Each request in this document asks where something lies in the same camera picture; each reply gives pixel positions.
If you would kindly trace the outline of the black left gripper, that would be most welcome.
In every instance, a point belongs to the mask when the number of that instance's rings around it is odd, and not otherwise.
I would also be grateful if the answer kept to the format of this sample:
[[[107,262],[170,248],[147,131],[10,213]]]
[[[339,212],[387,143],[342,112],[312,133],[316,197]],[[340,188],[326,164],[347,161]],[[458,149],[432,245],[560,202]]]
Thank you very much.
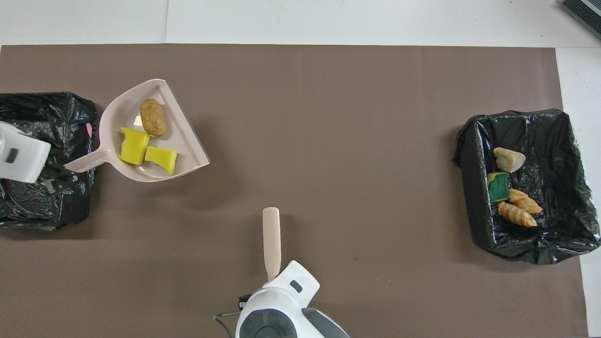
[[[39,174],[39,182],[47,189],[69,189],[78,182],[78,177],[64,165],[48,161]]]

